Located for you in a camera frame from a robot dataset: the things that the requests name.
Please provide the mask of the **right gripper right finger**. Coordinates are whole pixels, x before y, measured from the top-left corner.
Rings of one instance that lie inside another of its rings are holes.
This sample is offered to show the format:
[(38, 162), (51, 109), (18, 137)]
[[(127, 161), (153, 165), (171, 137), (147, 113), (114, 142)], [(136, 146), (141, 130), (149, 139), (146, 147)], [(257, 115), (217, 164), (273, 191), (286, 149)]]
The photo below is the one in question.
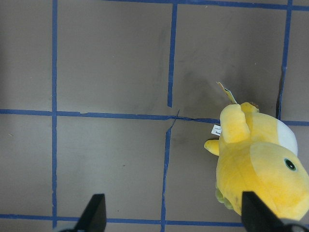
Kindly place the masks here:
[(247, 232), (284, 232), (283, 222), (252, 191), (242, 193), (241, 222)]

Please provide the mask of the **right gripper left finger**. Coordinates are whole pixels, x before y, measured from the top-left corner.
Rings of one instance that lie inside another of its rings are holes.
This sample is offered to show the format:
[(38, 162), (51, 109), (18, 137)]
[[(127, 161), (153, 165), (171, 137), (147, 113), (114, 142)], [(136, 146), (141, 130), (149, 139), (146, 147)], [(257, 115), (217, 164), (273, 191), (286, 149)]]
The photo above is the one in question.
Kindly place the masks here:
[(94, 194), (80, 219), (74, 232), (104, 232), (107, 225), (105, 194)]

